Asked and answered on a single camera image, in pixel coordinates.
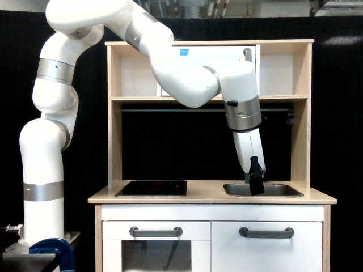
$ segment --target shelf board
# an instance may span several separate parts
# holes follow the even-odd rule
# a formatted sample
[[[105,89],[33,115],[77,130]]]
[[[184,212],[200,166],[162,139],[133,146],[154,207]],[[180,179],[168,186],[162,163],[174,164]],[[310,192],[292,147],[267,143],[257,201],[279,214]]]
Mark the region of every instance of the shelf board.
[[[280,103],[280,102],[295,102],[306,100],[308,95],[268,95],[260,96],[261,103]],[[170,96],[162,97],[144,97],[144,96],[114,96],[111,99],[120,104],[137,104],[137,103],[177,103],[177,101]],[[216,96],[209,103],[222,103],[222,96]]]
[[[174,41],[174,46],[246,46],[261,45],[262,55],[293,54],[314,40],[238,40],[238,41]],[[120,56],[137,56],[140,53],[128,43],[122,41],[107,41],[106,46],[112,46]]]

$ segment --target white cabinet door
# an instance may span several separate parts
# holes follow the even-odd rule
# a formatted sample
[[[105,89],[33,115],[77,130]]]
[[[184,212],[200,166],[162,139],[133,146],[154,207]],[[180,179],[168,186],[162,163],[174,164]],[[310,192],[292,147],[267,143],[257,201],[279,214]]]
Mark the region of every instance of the white cabinet door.
[[[103,222],[103,272],[147,271],[210,272],[210,222]]]
[[[246,238],[242,227],[294,235]],[[212,222],[212,272],[321,272],[322,239],[322,222]]]

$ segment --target oven window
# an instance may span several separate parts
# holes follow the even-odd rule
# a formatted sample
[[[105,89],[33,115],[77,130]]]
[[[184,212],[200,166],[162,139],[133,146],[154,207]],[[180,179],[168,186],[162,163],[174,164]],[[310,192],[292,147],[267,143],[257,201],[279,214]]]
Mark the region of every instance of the oven window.
[[[122,241],[124,272],[191,272],[191,260],[191,241]]]

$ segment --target blue clamp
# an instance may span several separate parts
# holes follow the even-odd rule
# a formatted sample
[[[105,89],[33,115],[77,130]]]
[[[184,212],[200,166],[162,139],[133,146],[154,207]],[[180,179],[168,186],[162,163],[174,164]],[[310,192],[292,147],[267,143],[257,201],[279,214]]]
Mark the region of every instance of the blue clamp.
[[[46,252],[58,254],[60,272],[74,272],[73,248],[66,240],[60,238],[45,239],[29,248],[29,254]]]

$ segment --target silver joint ring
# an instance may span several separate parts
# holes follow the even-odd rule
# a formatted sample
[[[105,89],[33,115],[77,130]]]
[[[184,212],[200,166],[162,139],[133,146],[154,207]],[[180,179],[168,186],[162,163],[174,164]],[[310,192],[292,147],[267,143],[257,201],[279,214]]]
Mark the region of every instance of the silver joint ring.
[[[74,32],[67,35],[68,38],[72,40],[80,40],[86,37],[91,32],[92,26],[90,27],[82,27],[76,29]]]
[[[73,73],[74,67],[72,65],[52,59],[41,58],[39,60],[36,77],[71,86]]]
[[[259,97],[239,102],[236,107],[223,102],[226,109],[228,127],[234,130],[246,130],[258,126],[261,122]]]
[[[214,75],[214,77],[216,78],[217,84],[218,84],[218,90],[217,90],[217,94],[219,95],[222,88],[221,88],[221,81],[220,81],[220,75],[218,75],[217,71],[215,71],[215,69],[209,67],[209,66],[202,66],[202,68],[206,68],[207,70],[211,71],[212,74]]]
[[[68,130],[68,127],[66,127],[65,124],[63,124],[62,122],[59,122],[57,120],[50,120],[50,119],[47,119],[48,121],[50,122],[53,122],[55,123],[57,126],[59,126],[60,128],[62,128],[66,134],[66,142],[64,143],[64,146],[62,148],[62,152],[65,151],[67,149],[67,147],[69,146],[70,144],[70,133],[69,133],[69,130]]]
[[[146,12],[136,15],[127,27],[125,35],[126,42],[138,50],[142,35],[149,28],[150,24],[157,22],[154,17]]]
[[[46,184],[24,183],[25,201],[51,201],[63,196],[63,181]]]

